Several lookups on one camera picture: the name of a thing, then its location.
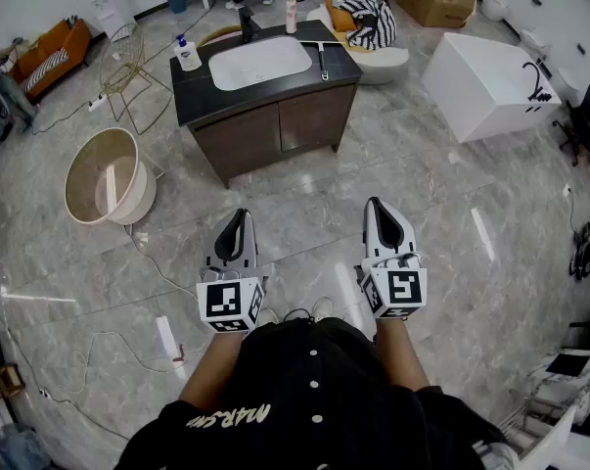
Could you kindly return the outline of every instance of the freestanding bathtub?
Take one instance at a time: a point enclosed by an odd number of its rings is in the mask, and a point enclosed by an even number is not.
[[[556,110],[560,98],[520,47],[458,33],[444,33],[423,83],[460,142],[530,128]],[[540,94],[529,98],[539,74]]]

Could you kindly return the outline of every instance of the striped pillow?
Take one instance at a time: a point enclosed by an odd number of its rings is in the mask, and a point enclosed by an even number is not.
[[[68,52],[64,48],[54,52],[42,65],[33,71],[27,80],[21,84],[21,89],[23,92],[25,94],[29,92],[35,87],[36,83],[44,78],[44,75],[47,74],[47,72],[51,71],[57,65],[65,63],[66,61],[68,61]]]

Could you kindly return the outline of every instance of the faucet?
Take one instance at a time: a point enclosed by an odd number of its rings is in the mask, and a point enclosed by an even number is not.
[[[251,19],[253,12],[249,7],[243,7],[238,11],[240,18],[240,28],[243,32],[243,43],[249,43],[253,40],[253,34],[256,31],[260,31],[262,28]]]
[[[533,101],[534,99],[536,99],[538,97],[538,94],[540,94],[540,92],[542,91],[542,87],[539,87],[538,85],[540,84],[540,70],[538,69],[538,66],[535,65],[532,62],[527,62],[524,65],[522,65],[522,68],[525,69],[525,67],[530,66],[533,67],[536,70],[536,86],[534,87],[533,90],[533,94],[531,96],[529,96],[527,98],[527,101]]]

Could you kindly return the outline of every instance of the bottle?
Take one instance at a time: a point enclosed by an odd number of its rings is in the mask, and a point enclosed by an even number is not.
[[[201,66],[201,59],[199,59],[199,54],[197,54],[195,42],[186,42],[183,34],[177,35],[177,40],[179,40],[179,45],[175,47],[174,51],[181,65],[181,69],[183,71],[192,71],[199,68]]]
[[[296,0],[286,0],[286,33],[296,32]]]

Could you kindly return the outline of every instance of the gray tile floor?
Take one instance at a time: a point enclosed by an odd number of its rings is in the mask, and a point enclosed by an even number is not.
[[[200,40],[238,22],[217,6],[190,32]],[[282,24],[284,0],[264,8],[249,0],[262,26]],[[323,0],[298,5],[299,18]],[[493,421],[512,406],[529,368],[565,337],[568,322],[590,312],[590,279],[567,276],[574,223],[590,220],[590,176],[557,147],[550,121],[523,133],[459,145],[420,83],[443,29],[421,28],[393,4],[398,42],[410,60],[394,82],[361,86],[340,151],[312,152],[234,180],[226,190],[171,104],[138,136],[142,149],[167,170],[153,209],[135,226],[141,249],[183,287],[198,281],[206,232],[231,209],[255,220],[260,259],[270,275],[267,303],[283,316],[311,308],[321,296],[336,316],[369,336],[374,322],[352,266],[363,256],[362,209],[377,195],[408,215],[429,269],[429,305],[409,330],[431,380]],[[174,16],[141,21],[149,57],[203,12],[199,0]],[[480,14],[459,30],[513,42],[502,25]],[[38,127],[65,116],[100,90],[92,65],[60,83],[42,101]],[[170,83],[172,49],[147,66]],[[156,89],[137,102],[139,122],[163,102]],[[125,116],[118,123],[130,130]],[[71,158],[97,131],[117,125],[107,106],[81,111],[36,136],[13,134],[0,145],[0,338],[21,366],[25,395],[15,398],[21,420],[34,426],[53,458],[70,469],[112,468],[124,441],[97,428],[66,404],[42,398],[31,370],[11,343],[19,340],[38,382],[57,399],[73,399],[100,423],[130,437],[174,400],[210,334],[197,306],[156,275],[120,227],[84,227],[65,210],[63,187]],[[484,225],[487,238],[477,231]],[[117,336],[98,337],[88,383],[76,352],[86,354],[95,332],[121,333],[138,358],[158,369],[173,363],[159,337],[165,315],[188,362],[157,374],[141,367]]]

